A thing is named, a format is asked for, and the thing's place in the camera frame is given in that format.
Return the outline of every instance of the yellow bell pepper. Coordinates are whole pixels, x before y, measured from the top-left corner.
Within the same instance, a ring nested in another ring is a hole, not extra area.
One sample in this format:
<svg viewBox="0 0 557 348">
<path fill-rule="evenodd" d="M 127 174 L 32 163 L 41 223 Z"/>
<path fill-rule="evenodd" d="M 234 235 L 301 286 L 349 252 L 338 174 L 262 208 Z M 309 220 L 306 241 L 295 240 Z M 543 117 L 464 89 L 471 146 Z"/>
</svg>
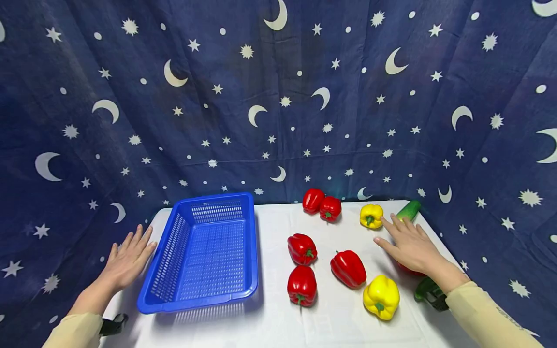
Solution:
<svg viewBox="0 0 557 348">
<path fill-rule="evenodd" d="M 382 320 L 391 320 L 400 302 L 397 285 L 384 275 L 378 275 L 364 290 L 364 306 Z"/>
<path fill-rule="evenodd" d="M 360 224 L 367 228 L 379 228 L 383 225 L 379 218 L 383 216 L 383 208 L 380 205 L 364 205 L 360 210 Z"/>
</svg>

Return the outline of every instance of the white tablecloth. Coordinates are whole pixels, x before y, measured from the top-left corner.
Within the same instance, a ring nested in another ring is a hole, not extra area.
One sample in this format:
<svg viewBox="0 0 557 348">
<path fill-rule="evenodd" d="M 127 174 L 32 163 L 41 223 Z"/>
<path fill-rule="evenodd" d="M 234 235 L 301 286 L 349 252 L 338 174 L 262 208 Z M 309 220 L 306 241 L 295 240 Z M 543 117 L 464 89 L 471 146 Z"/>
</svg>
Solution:
<svg viewBox="0 0 557 348">
<path fill-rule="evenodd" d="M 103 339 L 101 347 L 136 348 L 244 348 L 244 347 L 474 347 L 449 311 L 439 313 L 416 303 L 419 278 L 407 275 L 379 248 L 373 237 L 389 238 L 386 229 L 368 230 L 359 224 L 360 208 L 375 203 L 385 216 L 398 212 L 407 201 L 343 203 L 342 218 L 327 224 L 319 215 L 307 215 L 301 204 L 258 205 L 260 279 L 257 292 L 245 303 L 173 314 L 142 315 L 135 303 L 143 280 L 116 295 L 104 317 L 130 316 L 124 332 Z M 152 240 L 159 240 L 170 208 L 157 213 Z M 421 215 L 422 225 L 439 251 L 458 265 Z M 294 264 L 287 238 L 309 235 L 319 257 L 314 263 L 318 298 L 312 308 L 290 302 L 286 283 Z M 331 273 L 335 250 L 353 250 L 365 265 L 368 283 L 379 274 L 393 279 L 400 289 L 400 305 L 390 322 L 368 313 L 362 304 L 363 287 L 350 290 Z"/>
</svg>

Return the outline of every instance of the beige sleeve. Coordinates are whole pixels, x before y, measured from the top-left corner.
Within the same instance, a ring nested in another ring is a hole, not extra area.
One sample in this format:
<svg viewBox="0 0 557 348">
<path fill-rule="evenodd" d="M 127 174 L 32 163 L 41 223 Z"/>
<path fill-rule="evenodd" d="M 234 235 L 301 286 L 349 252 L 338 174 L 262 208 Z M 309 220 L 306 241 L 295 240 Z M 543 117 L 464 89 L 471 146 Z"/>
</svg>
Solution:
<svg viewBox="0 0 557 348">
<path fill-rule="evenodd" d="M 66 316 L 52 330 L 43 348 L 97 348 L 101 326 L 102 318 L 98 314 Z"/>
<path fill-rule="evenodd" d="M 458 323 L 480 347 L 542 347 L 474 282 L 451 291 L 446 301 Z"/>
</svg>

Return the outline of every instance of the plastic basket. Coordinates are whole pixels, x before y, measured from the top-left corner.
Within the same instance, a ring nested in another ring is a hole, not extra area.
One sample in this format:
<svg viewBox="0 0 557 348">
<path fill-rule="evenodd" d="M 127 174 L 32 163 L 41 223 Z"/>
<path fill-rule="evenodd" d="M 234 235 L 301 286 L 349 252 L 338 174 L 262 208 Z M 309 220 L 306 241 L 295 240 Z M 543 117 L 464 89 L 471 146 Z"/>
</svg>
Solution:
<svg viewBox="0 0 557 348">
<path fill-rule="evenodd" d="M 139 294 L 141 313 L 242 301 L 258 285 L 253 196 L 222 194 L 178 202 Z"/>
</svg>

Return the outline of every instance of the blue fabric backdrop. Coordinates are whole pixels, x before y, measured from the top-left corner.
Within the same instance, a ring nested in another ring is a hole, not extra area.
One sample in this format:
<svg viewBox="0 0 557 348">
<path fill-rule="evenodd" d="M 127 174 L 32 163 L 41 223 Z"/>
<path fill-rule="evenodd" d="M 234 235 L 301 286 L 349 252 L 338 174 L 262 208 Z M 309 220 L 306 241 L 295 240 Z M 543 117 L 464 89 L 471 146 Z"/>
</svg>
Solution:
<svg viewBox="0 0 557 348">
<path fill-rule="evenodd" d="M 110 244 L 158 209 L 240 191 L 296 203 L 315 187 L 421 200 L 470 277 L 555 346 L 556 13 L 0 4 L 0 345 L 43 342 Z"/>
</svg>

